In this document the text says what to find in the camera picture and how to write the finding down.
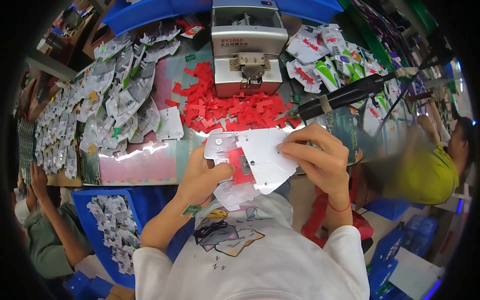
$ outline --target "worker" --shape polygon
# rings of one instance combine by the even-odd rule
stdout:
[[[75,207],[55,207],[47,193],[47,176],[42,166],[32,163],[30,177],[41,206],[41,212],[28,218],[22,227],[32,263],[46,279],[73,274],[73,267],[92,252]]]
[[[177,194],[142,231],[142,247],[133,253],[136,299],[369,298],[360,233],[352,226],[348,149],[314,123],[291,133],[277,148],[329,195],[324,248],[292,229],[292,207],[275,192],[243,202],[236,211],[211,201],[213,190],[232,177],[235,167],[220,163],[209,168],[200,146],[192,152]],[[195,205],[202,207],[195,215],[196,230],[172,263],[167,245],[190,219],[182,212]]]
[[[400,154],[361,165],[369,194],[374,195],[371,199],[383,196],[417,204],[437,205],[446,202],[464,181],[475,154],[472,120],[458,118],[450,137],[435,101],[430,99],[438,130],[428,116],[417,117],[417,123],[426,133],[428,141],[422,140],[420,128],[412,125],[408,129],[405,148]]]
[[[475,151],[473,121],[467,117],[459,117],[450,135],[435,105],[436,99],[431,98],[429,101],[437,129],[426,115],[419,116],[417,123],[427,133],[435,148],[428,154],[417,152],[409,163],[411,169],[406,172],[409,173],[409,184],[418,187],[410,193],[412,199],[417,203],[435,205],[447,201],[460,183],[465,181]],[[415,184],[416,180],[421,182],[421,185]]]

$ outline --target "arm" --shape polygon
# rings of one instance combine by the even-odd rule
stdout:
[[[442,122],[442,118],[440,117],[440,112],[438,111],[437,105],[435,104],[436,101],[437,99],[432,97],[429,100],[429,104],[430,104],[430,108],[432,109],[433,119],[435,120],[435,124],[437,125],[437,132],[439,132],[442,126],[444,125],[444,123]]]
[[[323,149],[297,142],[310,141]],[[292,132],[278,149],[284,157],[295,160],[307,177],[328,194],[325,213],[329,233],[337,228],[352,225],[352,210],[348,197],[348,148],[316,123]]]
[[[67,256],[68,263],[71,267],[74,267],[86,256],[85,250],[75,236],[73,230],[68,223],[63,219],[58,210],[53,206],[52,201],[47,194],[47,176],[42,167],[32,163],[30,166],[30,174],[32,179],[32,188],[38,197],[42,212],[52,224],[57,236],[59,237],[65,255]]]
[[[27,189],[26,204],[28,207],[28,211],[31,213],[36,211],[38,207],[38,201],[36,200],[35,193],[33,192],[32,186],[30,184],[26,185],[26,189]]]
[[[440,136],[438,135],[437,130],[433,126],[432,122],[430,122],[430,119],[427,116],[425,115],[418,116],[417,123],[428,134],[430,142],[432,144],[434,145],[440,144]]]
[[[167,245],[175,233],[190,220],[189,216],[181,215],[187,206],[207,206],[218,183],[235,173],[235,167],[227,163],[209,168],[204,152],[204,145],[192,152],[177,194],[145,225],[141,237],[142,247],[156,248],[166,253]]]

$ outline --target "blue plastic bin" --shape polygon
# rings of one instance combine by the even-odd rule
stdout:
[[[334,15],[343,11],[337,0],[277,0],[276,3],[281,13],[323,24],[328,24]],[[153,21],[206,12],[211,8],[211,0],[142,0],[131,5],[117,0],[102,23],[110,26],[118,36]]]
[[[99,298],[105,299],[113,284],[98,276],[89,279],[78,271],[65,283],[65,287],[75,297],[75,300],[97,300]]]
[[[119,36],[142,25],[175,15],[168,0],[142,0],[135,4],[117,0],[105,14],[102,23],[110,26],[115,35]]]
[[[135,276],[119,272],[118,264],[112,260],[112,249],[103,244],[103,231],[97,229],[96,219],[87,208],[87,203],[92,200],[92,196],[97,195],[124,195],[130,204],[132,202],[130,192],[127,189],[89,189],[72,192],[72,199],[85,235],[108,275],[115,283],[135,289]]]
[[[281,13],[323,24],[343,11],[337,0],[276,0],[276,4]]]
[[[391,260],[400,250],[402,241],[405,237],[405,232],[400,229],[393,229],[383,239],[377,243],[377,248],[372,257],[372,264],[382,264],[385,261]]]
[[[135,288],[135,277],[118,272],[118,264],[111,259],[112,250],[103,244],[103,232],[97,229],[96,219],[86,207],[87,203],[91,201],[92,196],[125,195],[141,233],[145,224],[173,198],[176,190],[177,186],[135,186],[124,189],[90,188],[72,192],[73,202],[85,235],[98,259],[115,283],[127,288]],[[167,255],[171,261],[175,261],[183,245],[192,235],[194,222],[194,219],[190,220],[168,244]]]
[[[406,237],[402,247],[422,257],[432,243],[438,222],[433,218],[415,215],[405,225]]]
[[[368,273],[368,284],[370,285],[370,295],[375,294],[390,278],[398,265],[398,260],[390,259],[381,264],[373,264]]]
[[[82,272],[78,271],[73,274],[69,281],[65,283],[65,287],[67,290],[75,297],[75,299],[79,298],[82,290],[87,286],[90,282],[90,278],[85,276]]]
[[[396,221],[410,207],[411,204],[405,199],[378,198],[366,204],[363,208],[389,220]]]

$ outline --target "red plastic part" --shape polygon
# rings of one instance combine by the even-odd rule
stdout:
[[[307,73],[305,73],[301,68],[297,68],[297,72],[303,77],[305,78],[306,81],[308,81],[309,83],[313,83],[313,78],[310,78]]]
[[[301,119],[296,119],[296,120],[289,119],[288,122],[292,124],[293,129],[295,129],[301,124]]]
[[[291,104],[283,105],[283,99],[277,93],[267,96],[265,93],[257,93],[245,96],[244,92],[227,99],[215,97],[213,72],[210,62],[199,62],[195,69],[185,68],[184,71],[198,77],[198,83],[190,84],[182,89],[180,83],[175,83],[173,92],[187,97],[185,106],[182,108],[185,123],[196,131],[209,132],[220,119],[230,117],[235,121],[226,120],[226,130],[242,131],[250,128],[260,129],[280,126],[283,127],[287,118],[280,118],[279,114],[287,111]],[[175,102],[166,101],[168,105],[179,106]]]
[[[170,105],[171,107],[174,107],[174,106],[179,107],[180,106],[180,103],[172,101],[170,99],[165,99],[165,104]]]
[[[241,184],[247,182],[255,182],[253,173],[244,175],[240,165],[240,156],[245,156],[242,148],[237,148],[228,152],[228,159],[231,165],[236,167],[235,173],[233,174],[233,184]]]

